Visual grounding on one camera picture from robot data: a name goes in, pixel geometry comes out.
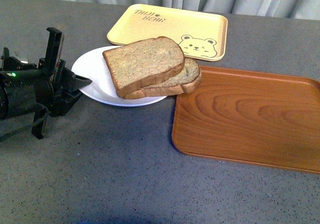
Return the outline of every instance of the whole wheat bread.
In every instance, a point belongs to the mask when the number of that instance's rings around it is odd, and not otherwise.
[[[185,64],[180,46],[164,36],[109,49],[102,55],[120,98],[168,80],[180,73]]]
[[[125,95],[124,99],[139,99],[145,97],[172,96],[193,92],[201,82],[201,69],[192,58],[185,58],[182,71],[168,80],[146,86],[133,93]]]

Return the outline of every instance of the yellow tray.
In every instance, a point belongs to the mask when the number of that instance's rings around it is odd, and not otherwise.
[[[226,51],[228,20],[221,15],[146,4],[131,5],[107,34],[115,45],[165,36],[186,57],[218,61]]]

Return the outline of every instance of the tray rim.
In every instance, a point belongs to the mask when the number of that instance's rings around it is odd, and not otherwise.
[[[225,54],[226,54],[226,48],[227,48],[227,34],[228,34],[228,25],[229,25],[229,22],[228,22],[228,19],[221,15],[221,14],[216,14],[216,13],[212,13],[212,12],[203,12],[203,11],[195,11],[195,10],[185,10],[185,9],[178,9],[178,8],[173,8],[173,7],[165,7],[165,6],[157,6],[157,5],[149,5],[149,4],[142,4],[142,3],[136,3],[136,4],[132,4],[130,5],[125,11],[124,13],[120,16],[120,18],[116,21],[116,23],[112,26],[112,28],[108,31],[108,33],[106,34],[106,38],[107,40],[111,43],[111,44],[114,44],[114,45],[119,45],[119,46],[125,46],[125,45],[128,45],[129,42],[120,42],[120,41],[117,41],[117,40],[112,40],[112,38],[110,37],[112,33],[112,31],[114,31],[114,28],[117,26],[118,23],[120,23],[121,19],[123,17],[125,17],[125,15],[127,15],[127,11],[129,11],[130,9],[132,8],[135,8],[135,7],[138,7],[138,6],[142,6],[142,7],[153,7],[153,8],[157,8],[157,9],[163,9],[163,10],[176,10],[178,12],[182,12],[182,13],[192,13],[192,14],[196,14],[196,15],[205,15],[205,16],[217,16],[219,18],[222,18],[225,22],[225,35],[224,35],[224,38],[223,38],[223,45],[221,46],[223,48],[223,53],[218,56],[218,57],[213,57],[213,58],[205,58],[205,57],[198,57],[198,56],[194,56],[194,55],[188,55],[188,54],[185,54],[186,57],[189,57],[189,58],[194,58],[196,60],[202,60],[202,61],[208,61],[208,62],[216,62],[216,61],[219,61],[221,60]]]
[[[248,78],[262,78],[266,80],[275,80],[275,81],[287,81],[287,82],[299,82],[304,83],[308,85],[312,85],[314,88],[316,88],[320,93],[320,81],[310,78],[310,77],[304,77],[304,76],[297,76],[297,75],[288,75],[288,74],[278,74],[278,73],[270,73],[270,72],[260,72],[260,71],[251,71],[251,70],[239,70],[239,69],[231,69],[231,68],[223,68],[223,67],[214,67],[214,66],[206,66],[206,65],[200,65],[202,72],[208,72],[208,73],[219,73],[219,74],[227,74],[232,76],[241,76],[241,77],[248,77]],[[307,169],[307,168],[300,168],[300,167],[292,167],[288,165],[283,164],[274,164],[274,163],[266,163],[262,161],[253,161],[253,160],[246,160],[241,158],[231,158],[231,157],[223,157],[219,155],[206,155],[202,153],[195,153],[190,151],[185,151],[183,149],[180,149],[180,146],[178,144],[179,140],[176,140],[176,119],[177,119],[177,112],[179,112],[180,105],[178,105],[179,99],[182,98],[182,95],[178,95],[175,102],[175,108],[174,108],[174,116],[173,116],[173,125],[172,125],[172,132],[171,132],[171,141],[174,146],[174,148],[185,155],[191,156],[191,157],[200,157],[200,158],[207,158],[211,160],[216,161],[228,161],[233,163],[239,163],[239,164],[250,164],[255,166],[261,166],[261,167],[267,167],[267,168],[276,168],[276,169],[283,169],[283,170],[289,170],[289,171],[298,171],[298,172],[306,172],[311,174],[320,174],[320,169]]]

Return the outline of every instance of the bear illustration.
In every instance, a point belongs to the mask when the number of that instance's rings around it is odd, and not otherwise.
[[[214,39],[199,39],[193,38],[191,35],[183,35],[182,41],[179,43],[184,54],[196,57],[213,58],[217,55],[215,45],[217,42]]]

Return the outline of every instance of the bread crust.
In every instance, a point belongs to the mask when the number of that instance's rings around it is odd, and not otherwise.
[[[193,92],[201,82],[202,74],[199,64],[198,65],[199,73],[191,82],[188,83],[180,83],[173,86],[165,86],[165,87],[144,87],[139,90],[136,90],[130,94],[127,94],[123,97],[123,99],[131,100],[131,99],[140,99],[145,97],[161,97],[161,96],[173,96],[179,95],[182,93],[191,93]]]
[[[159,36],[157,38],[149,38],[149,40],[155,40],[155,39],[170,39],[168,37],[165,37],[165,36]],[[140,43],[140,42],[143,42],[145,40],[139,40],[139,41],[136,41],[136,42],[133,42],[133,43]],[[147,87],[147,86],[150,86],[150,85],[155,85],[155,84],[159,84],[159,83],[162,83],[166,80],[168,80],[170,77],[173,77],[175,75],[177,75],[178,73],[180,73],[182,71],[182,69],[184,68],[184,65],[185,65],[185,56],[183,54],[183,51],[181,49],[181,47],[176,44],[176,47],[179,48],[179,50],[181,51],[181,54],[182,54],[182,57],[183,57],[183,60],[182,62],[178,63],[176,66],[172,67],[172,68],[168,68],[166,69],[165,71],[163,72],[160,72],[160,73],[157,73],[157,74],[154,74],[154,75],[149,75],[149,76],[146,76],[144,78],[141,78],[141,79],[138,79],[124,87],[120,87],[118,85],[118,82],[117,82],[117,79],[115,78],[115,73],[114,73],[114,70],[112,68],[112,66],[110,65],[110,61],[109,61],[109,58],[108,58],[108,54],[112,53],[112,51],[114,51],[115,49],[109,49],[109,50],[106,50],[102,53],[103,55],[103,58],[106,62],[106,65],[110,71],[110,75],[111,75],[111,78],[112,78],[112,82],[114,84],[114,87],[115,87],[115,92],[116,92],[116,95],[120,98],[123,98],[125,95],[128,95],[130,93],[133,93],[134,91],[137,91],[141,88],[144,88],[144,87]]]

